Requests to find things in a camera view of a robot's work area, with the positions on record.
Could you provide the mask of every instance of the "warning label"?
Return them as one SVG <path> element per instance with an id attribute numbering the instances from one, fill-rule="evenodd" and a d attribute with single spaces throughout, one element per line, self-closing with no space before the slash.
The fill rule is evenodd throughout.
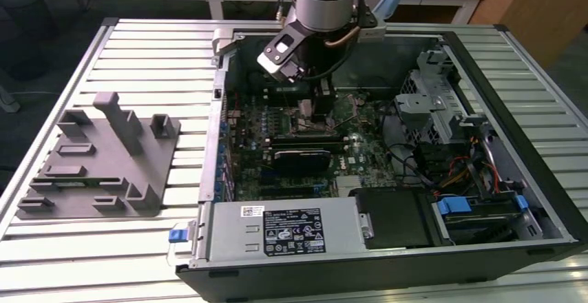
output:
<path id="1" fill-rule="evenodd" d="M 264 211 L 264 252 L 268 256 L 326 252 L 318 208 Z"/>

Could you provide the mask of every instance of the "metal table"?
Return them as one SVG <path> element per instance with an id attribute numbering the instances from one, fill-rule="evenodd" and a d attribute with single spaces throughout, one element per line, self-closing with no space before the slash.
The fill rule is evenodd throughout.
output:
<path id="1" fill-rule="evenodd" d="M 216 28 L 276 28 L 262 21 L 120 20 L 100 27 L 65 91 L 0 199 L 0 301 L 201 302 L 168 262 L 166 233 L 196 217 L 205 130 L 214 67 Z M 576 205 L 588 211 L 588 120 L 528 57 L 508 32 L 492 26 L 394 24 L 388 30 L 452 29 L 486 74 Z M 90 103 L 97 91 L 120 93 L 122 109 L 138 117 L 165 113 L 181 119 L 181 136 L 154 218 L 20 220 L 13 216 L 28 181 L 54 144 L 64 109 Z M 465 95 L 473 100 L 468 91 Z M 190 247 L 178 245 L 176 257 Z M 370 291 L 280 302 L 585 302 L 584 254 L 533 265 L 496 281 Z"/>

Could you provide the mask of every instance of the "metal bracket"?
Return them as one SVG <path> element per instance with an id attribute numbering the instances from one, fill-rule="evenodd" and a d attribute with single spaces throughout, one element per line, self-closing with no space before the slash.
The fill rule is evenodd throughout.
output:
<path id="1" fill-rule="evenodd" d="M 212 58 L 213 65 L 220 64 L 218 58 L 236 47 L 233 41 L 232 28 L 218 28 L 212 33 L 212 52 L 214 53 L 214 57 Z"/>
<path id="2" fill-rule="evenodd" d="M 364 239 L 372 239 L 373 227 L 370 226 L 370 219 L 368 213 L 358 214 L 358 226 L 361 227 L 361 235 Z"/>
<path id="3" fill-rule="evenodd" d="M 429 114 L 445 106 L 425 94 L 398 94 L 394 98 L 397 109 L 402 114 Z"/>
<path id="4" fill-rule="evenodd" d="M 385 22 L 381 18 L 374 17 L 377 20 L 376 26 L 372 28 L 361 28 L 358 31 L 358 43 L 380 43 L 385 38 Z"/>
<path id="5" fill-rule="evenodd" d="M 192 259 L 188 267 L 197 268 L 197 263 L 208 259 L 208 239 L 209 231 L 212 229 L 212 202 L 198 204 L 197 219 L 190 222 L 190 230 L 188 237 L 192 240 Z"/>
<path id="6" fill-rule="evenodd" d="M 488 121 L 488 117 L 484 114 L 456 116 L 454 118 L 458 121 L 461 127 L 478 127 Z"/>

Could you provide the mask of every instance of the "gray carpet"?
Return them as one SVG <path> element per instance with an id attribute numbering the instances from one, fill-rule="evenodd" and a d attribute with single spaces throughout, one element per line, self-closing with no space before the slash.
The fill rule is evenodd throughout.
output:
<path id="1" fill-rule="evenodd" d="M 142 19 L 209 19 L 204 1 L 90 1 L 81 8 L 73 0 L 48 0 L 48 7 L 60 36 L 40 42 L 48 72 L 30 81 L 14 81 L 0 70 L 0 84 L 9 92 L 58 93 L 69 80 L 104 17 Z M 226 19 L 272 19 L 272 3 L 225 3 Z M 0 35 L 13 33 L 16 26 L 0 12 Z M 8 56 L 18 49 L 2 49 Z M 588 34 L 576 38 L 549 70 L 554 81 L 580 109 L 588 114 Z M 57 96 L 17 94 L 21 110 L 16 114 L 0 111 L 0 191 L 4 190 L 30 143 L 37 135 Z"/>

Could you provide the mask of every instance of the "blue plastic clip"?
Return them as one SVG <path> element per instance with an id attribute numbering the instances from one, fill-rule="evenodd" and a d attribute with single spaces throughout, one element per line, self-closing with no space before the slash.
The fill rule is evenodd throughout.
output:
<path id="1" fill-rule="evenodd" d="M 172 229 L 169 230 L 169 243 L 188 242 L 188 230 L 186 229 Z"/>
<path id="2" fill-rule="evenodd" d="M 521 211 L 529 209 L 529 202 L 526 202 L 526 198 L 522 195 L 516 196 L 516 203 L 518 204 L 518 208 Z"/>
<path id="3" fill-rule="evenodd" d="M 462 196 L 444 198 L 437 202 L 437 207 L 441 215 L 446 215 L 448 213 L 470 212 L 468 199 Z"/>
<path id="4" fill-rule="evenodd" d="M 228 130 L 229 125 L 226 124 L 226 122 L 220 122 L 220 133 L 226 133 Z"/>

